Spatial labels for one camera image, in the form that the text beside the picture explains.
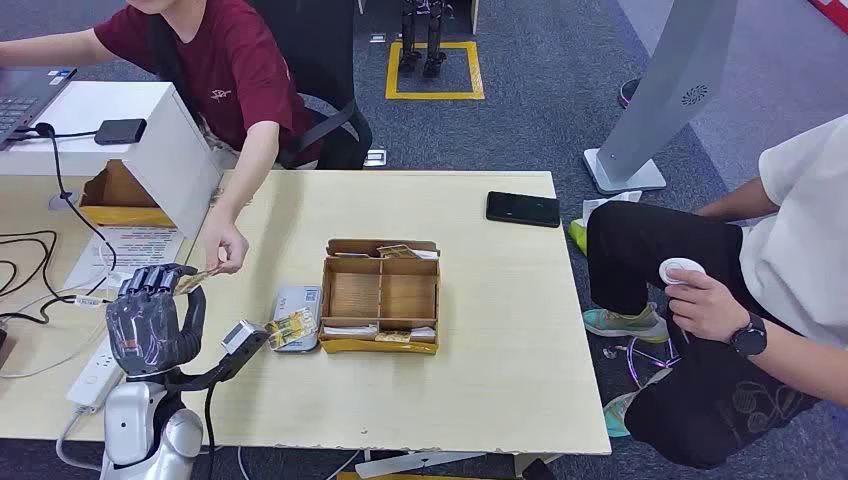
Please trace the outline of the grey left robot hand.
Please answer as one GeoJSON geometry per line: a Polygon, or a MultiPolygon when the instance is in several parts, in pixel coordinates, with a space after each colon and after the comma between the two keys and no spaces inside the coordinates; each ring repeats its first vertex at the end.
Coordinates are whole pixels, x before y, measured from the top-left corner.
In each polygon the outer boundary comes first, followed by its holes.
{"type": "Polygon", "coordinates": [[[206,298],[201,287],[188,293],[184,320],[178,321],[174,297],[179,280],[194,267],[162,264],[140,267],[107,305],[110,348],[130,378],[167,372],[193,360],[201,350],[206,298]]]}

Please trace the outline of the person's left hand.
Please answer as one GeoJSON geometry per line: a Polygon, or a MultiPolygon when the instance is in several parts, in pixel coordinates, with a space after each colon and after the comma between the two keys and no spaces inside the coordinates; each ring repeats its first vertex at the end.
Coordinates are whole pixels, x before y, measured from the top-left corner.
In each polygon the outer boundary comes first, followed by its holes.
{"type": "Polygon", "coordinates": [[[249,243],[235,226],[233,213],[213,207],[202,229],[206,267],[218,273],[235,273],[244,263],[249,243]]]}
{"type": "Polygon", "coordinates": [[[718,280],[695,270],[671,269],[665,288],[673,321],[698,338],[728,343],[750,323],[748,311],[718,280]]]}

